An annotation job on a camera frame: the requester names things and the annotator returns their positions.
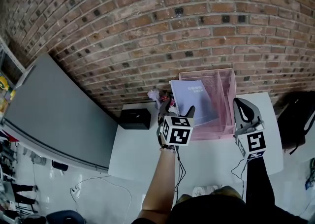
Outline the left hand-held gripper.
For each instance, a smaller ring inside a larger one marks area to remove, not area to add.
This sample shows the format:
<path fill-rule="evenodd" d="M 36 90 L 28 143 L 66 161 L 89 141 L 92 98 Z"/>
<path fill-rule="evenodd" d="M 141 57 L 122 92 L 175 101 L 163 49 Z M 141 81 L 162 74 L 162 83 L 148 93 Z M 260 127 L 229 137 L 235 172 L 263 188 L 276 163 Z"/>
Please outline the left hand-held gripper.
<path fill-rule="evenodd" d="M 169 111 L 172 99 L 168 97 L 161 105 L 157 118 L 157 138 L 160 146 L 187 146 L 194 126 L 195 106 L 185 115 L 178 116 Z"/>

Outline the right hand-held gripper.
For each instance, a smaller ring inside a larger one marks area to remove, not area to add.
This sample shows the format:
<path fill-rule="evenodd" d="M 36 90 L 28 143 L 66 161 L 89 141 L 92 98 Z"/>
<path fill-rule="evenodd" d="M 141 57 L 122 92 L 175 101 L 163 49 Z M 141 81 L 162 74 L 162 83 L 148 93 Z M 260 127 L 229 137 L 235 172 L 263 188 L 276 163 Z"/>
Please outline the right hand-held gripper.
<path fill-rule="evenodd" d="M 245 160 L 263 156 L 266 150 L 264 121 L 257 106 L 243 98 L 233 100 L 236 145 Z"/>

